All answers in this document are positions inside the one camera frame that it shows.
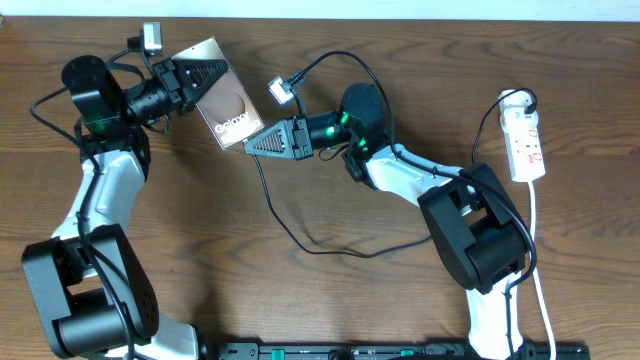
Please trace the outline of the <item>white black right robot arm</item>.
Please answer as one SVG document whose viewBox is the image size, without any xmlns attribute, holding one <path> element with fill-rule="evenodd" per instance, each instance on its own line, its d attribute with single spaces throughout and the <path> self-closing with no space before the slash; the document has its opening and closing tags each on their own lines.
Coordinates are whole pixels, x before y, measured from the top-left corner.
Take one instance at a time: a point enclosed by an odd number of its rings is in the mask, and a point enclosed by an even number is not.
<svg viewBox="0 0 640 360">
<path fill-rule="evenodd" d="M 341 146 L 354 181 L 420 208 L 444 267 L 467 292 L 475 355 L 513 359 L 524 344 L 514 290 L 536 267 L 531 233 L 490 167 L 443 166 L 397 143 L 384 128 L 387 103 L 380 87 L 356 83 L 338 109 L 282 119 L 245 140 L 244 150 L 254 159 L 302 160 Z"/>
</svg>

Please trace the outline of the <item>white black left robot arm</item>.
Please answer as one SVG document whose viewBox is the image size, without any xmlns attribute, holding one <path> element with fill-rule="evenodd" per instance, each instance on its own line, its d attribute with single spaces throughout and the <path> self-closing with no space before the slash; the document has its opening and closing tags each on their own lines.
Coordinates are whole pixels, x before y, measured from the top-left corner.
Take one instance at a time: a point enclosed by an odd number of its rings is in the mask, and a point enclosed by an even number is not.
<svg viewBox="0 0 640 360">
<path fill-rule="evenodd" d="M 151 162 L 148 136 L 190 112 L 229 69 L 220 59 L 169 58 L 138 70 L 123 89 L 118 59 L 84 55 L 63 69 L 80 111 L 69 134 L 83 179 L 63 223 L 27 246 L 22 267 L 52 352 L 59 358 L 214 359 L 197 329 L 161 314 L 126 235 Z"/>
</svg>

